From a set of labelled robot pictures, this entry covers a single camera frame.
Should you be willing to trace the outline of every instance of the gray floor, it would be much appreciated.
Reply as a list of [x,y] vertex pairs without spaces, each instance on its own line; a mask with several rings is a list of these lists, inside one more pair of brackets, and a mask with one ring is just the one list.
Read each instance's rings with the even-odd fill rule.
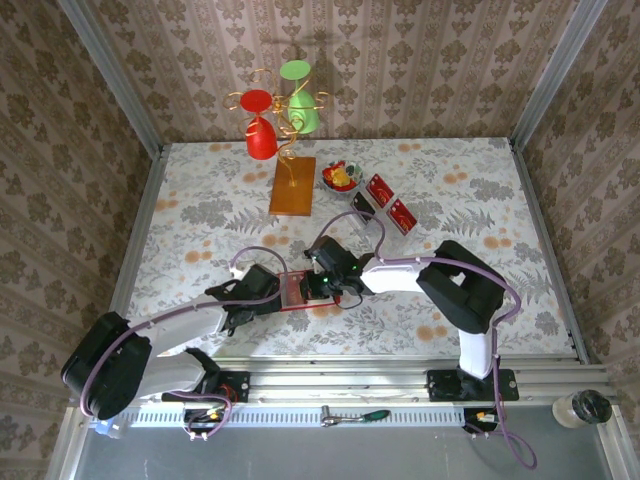
[[208,442],[178,429],[131,429],[121,440],[90,432],[78,480],[359,480],[611,478],[595,428],[568,430],[550,409],[510,409],[509,427],[538,455],[529,472],[504,440],[459,429],[227,428]]

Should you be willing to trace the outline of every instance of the table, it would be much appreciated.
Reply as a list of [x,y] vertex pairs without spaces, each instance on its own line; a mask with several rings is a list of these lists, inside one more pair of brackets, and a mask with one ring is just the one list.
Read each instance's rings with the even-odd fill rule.
[[[329,191],[321,179],[322,168],[344,159],[356,161],[366,179],[380,174],[418,218],[403,253],[428,254],[456,240],[521,294],[522,311],[499,329],[502,353],[575,355],[505,138],[306,140],[295,149],[317,159],[311,217],[267,213],[275,158],[252,160],[244,142],[173,144],[128,314],[178,305],[228,280],[228,260],[246,246],[275,249],[291,270],[309,268],[302,251],[349,208],[352,195]],[[329,233],[357,256],[370,250],[347,221]],[[252,259],[279,271],[267,254]],[[189,345],[215,356],[459,353],[457,330],[415,293],[369,297],[350,311],[258,317],[231,338],[209,335]]]

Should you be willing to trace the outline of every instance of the small bowl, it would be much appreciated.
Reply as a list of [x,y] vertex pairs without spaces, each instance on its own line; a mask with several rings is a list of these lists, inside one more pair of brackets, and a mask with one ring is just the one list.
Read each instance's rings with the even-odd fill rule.
[[[346,170],[347,175],[351,179],[351,183],[342,187],[338,187],[331,182],[331,170],[336,167],[343,167]],[[358,185],[360,185],[360,182],[362,182],[363,176],[364,174],[362,173],[362,168],[360,168],[357,163],[346,160],[341,160],[340,162],[331,162],[329,163],[329,166],[327,168],[322,170],[322,181],[324,182],[324,184],[334,192],[339,193],[350,192],[351,190],[356,188]]]

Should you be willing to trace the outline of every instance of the wooden base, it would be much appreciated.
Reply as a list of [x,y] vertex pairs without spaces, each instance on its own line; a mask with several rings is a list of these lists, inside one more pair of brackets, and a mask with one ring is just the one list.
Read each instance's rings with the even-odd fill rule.
[[287,165],[278,162],[269,213],[308,217],[311,215],[316,159],[315,157],[295,157],[285,161],[291,170]]

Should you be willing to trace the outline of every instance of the patterned wallpaper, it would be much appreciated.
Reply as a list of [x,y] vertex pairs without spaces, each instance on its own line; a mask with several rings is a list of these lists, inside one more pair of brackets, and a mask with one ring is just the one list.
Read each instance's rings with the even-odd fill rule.
[[0,478],[44,478],[149,159],[53,1],[0,0]]
[[509,136],[577,4],[84,1],[165,143],[241,138],[222,99],[293,59],[335,94],[318,138]]
[[608,2],[525,158],[640,452],[640,2]]

